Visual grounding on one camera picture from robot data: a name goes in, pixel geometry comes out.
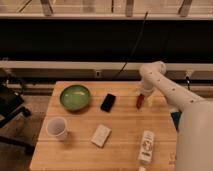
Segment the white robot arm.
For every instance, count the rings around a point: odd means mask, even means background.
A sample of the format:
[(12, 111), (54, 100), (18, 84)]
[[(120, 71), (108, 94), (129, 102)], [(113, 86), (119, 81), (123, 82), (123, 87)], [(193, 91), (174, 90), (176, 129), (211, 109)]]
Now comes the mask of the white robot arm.
[(139, 91), (150, 96), (157, 88), (181, 111), (175, 171), (213, 171), (213, 102), (166, 78), (165, 72), (162, 61), (143, 64)]

